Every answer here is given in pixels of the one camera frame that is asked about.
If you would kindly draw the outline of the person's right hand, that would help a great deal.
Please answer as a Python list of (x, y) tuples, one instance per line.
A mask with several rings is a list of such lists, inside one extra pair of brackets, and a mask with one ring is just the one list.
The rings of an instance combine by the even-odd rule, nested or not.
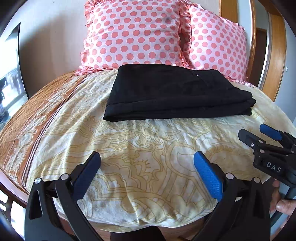
[(273, 187), (275, 189), (271, 196), (271, 202), (269, 207), (270, 213), (274, 213), (275, 211), (278, 211), (280, 213), (291, 216), (295, 210), (295, 205), (296, 205), (295, 200), (281, 199), (280, 193), (279, 193), (280, 182), (278, 180), (274, 180)]

